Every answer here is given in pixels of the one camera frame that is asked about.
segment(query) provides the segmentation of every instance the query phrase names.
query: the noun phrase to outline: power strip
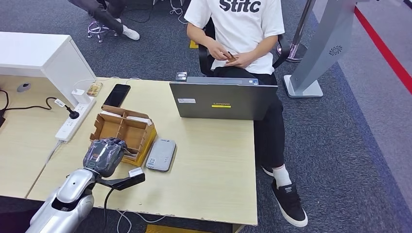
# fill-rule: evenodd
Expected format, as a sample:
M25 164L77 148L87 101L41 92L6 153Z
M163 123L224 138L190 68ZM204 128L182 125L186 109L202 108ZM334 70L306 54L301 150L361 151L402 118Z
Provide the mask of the power strip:
M80 115L76 119L67 118L66 122L60 127L59 131L56 133L56 138L58 140L64 141L64 143L69 142L76 131L80 128L80 125L85 120L87 114L93 108L96 100L94 97L89 97L90 103L79 103L77 104L74 111L78 112Z

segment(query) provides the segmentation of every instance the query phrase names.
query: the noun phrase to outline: hand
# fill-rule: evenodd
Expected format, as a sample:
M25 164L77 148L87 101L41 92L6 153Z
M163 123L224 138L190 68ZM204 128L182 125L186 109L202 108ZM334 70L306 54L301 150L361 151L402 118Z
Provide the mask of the hand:
M230 57L230 54L224 49L223 45L212 38L205 46L209 50L210 55L216 60L226 61Z
M236 58L236 61L226 62L224 65L225 67L239 67L245 69L256 60L256 57L252 52L238 53L233 56Z

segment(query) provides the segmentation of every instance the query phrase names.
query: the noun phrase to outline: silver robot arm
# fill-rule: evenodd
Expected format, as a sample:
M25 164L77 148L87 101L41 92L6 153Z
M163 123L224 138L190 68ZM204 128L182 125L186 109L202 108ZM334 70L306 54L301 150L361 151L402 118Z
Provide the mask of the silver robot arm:
M92 190L96 183L123 190L145 180L141 168L129 171L129 177L104 180L119 165L126 144L117 138L95 140L83 159L83 168L75 170L61 187L46 199L32 217L26 233L73 233L94 205Z

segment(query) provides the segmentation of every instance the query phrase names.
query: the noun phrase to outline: floor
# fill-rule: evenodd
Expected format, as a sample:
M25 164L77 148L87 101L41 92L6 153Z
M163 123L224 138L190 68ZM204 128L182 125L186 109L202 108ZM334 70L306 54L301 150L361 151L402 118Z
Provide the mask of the floor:
M282 1L290 41L305 2ZM309 44L325 2L317 1L302 43ZM123 21L140 33L140 41L109 34L99 44L95 38L87 38L90 17L64 0L5 2L0 8L0 31L70 34L97 76L173 80L178 71L201 75L197 50L189 49L185 26L176 15L169 14L168 1L158 2L151 14L146 1L138 5L131 0L129 6L131 11L125 13ZM407 30L412 18L410 8L401 0L372 0L358 7L412 73L408 43L412 35ZM144 21L148 16L145 23L127 19ZM408 182L412 173L412 146L408 143L412 95L357 20L352 38L351 51L319 79L323 98L290 99L283 85L278 90L285 108L286 166L297 183L308 226L299 229L283 219L269 189L270 177L257 169L259 225L246 227L244 233L408 233L412 229L412 184ZM293 73L296 66L281 65L275 71L279 83L280 77ZM32 210L41 204L7 197L0 197L0 203L0 213ZM146 223L131 217L131 232L144 232ZM93 209L77 232L95 232L101 228L102 219L102 210ZM116 232L119 214L109 211L108 219L108 232ZM231 232L229 224L189 219L167 217L157 224ZM127 230L124 221L120 232Z

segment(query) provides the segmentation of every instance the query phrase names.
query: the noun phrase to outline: laptop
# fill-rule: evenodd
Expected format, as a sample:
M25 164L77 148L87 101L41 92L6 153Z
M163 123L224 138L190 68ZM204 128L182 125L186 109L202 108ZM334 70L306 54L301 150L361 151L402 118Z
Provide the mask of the laptop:
M277 91L277 86L254 84L255 79L196 77L196 82L188 81L170 83L180 117L262 120Z

